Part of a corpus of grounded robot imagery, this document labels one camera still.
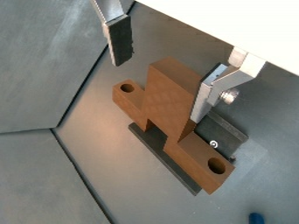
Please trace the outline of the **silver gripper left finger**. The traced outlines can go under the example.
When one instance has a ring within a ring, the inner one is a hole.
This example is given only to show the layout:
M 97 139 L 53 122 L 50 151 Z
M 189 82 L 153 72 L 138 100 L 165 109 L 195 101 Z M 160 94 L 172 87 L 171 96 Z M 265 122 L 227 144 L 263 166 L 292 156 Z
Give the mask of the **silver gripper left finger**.
M 130 17 L 118 0 L 89 0 L 101 22 L 112 64 L 121 66 L 133 55 Z

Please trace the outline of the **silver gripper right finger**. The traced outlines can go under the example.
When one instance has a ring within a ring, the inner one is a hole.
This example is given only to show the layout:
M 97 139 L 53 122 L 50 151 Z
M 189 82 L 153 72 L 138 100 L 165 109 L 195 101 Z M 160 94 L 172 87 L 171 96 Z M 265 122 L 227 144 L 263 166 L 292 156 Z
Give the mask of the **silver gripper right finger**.
M 233 47 L 228 66 L 219 64 L 203 79 L 191 110 L 191 119 L 199 123 L 219 101 L 231 104 L 239 96 L 236 86 L 253 80 L 267 62 Z

